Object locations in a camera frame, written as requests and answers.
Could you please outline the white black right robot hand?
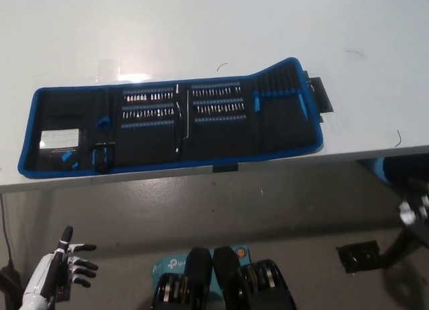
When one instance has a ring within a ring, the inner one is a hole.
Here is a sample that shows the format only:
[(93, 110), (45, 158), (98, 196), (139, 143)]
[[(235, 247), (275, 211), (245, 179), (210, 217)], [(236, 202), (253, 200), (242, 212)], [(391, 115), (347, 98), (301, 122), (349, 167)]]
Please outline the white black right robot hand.
[(409, 193), (399, 206), (402, 223), (413, 230), (428, 229), (428, 196)]

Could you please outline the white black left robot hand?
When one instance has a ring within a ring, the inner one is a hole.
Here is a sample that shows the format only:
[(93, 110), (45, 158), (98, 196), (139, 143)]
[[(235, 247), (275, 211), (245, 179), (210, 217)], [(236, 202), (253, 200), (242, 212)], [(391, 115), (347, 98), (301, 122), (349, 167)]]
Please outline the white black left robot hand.
[(34, 270), (23, 294), (23, 299), (36, 297), (45, 303), (53, 301), (60, 289), (67, 289), (71, 284), (84, 288), (91, 287), (89, 280), (97, 276), (99, 267), (83, 258), (78, 252), (92, 252), (95, 244), (73, 244), (73, 227), (63, 231), (58, 245), (53, 252), (42, 257)]

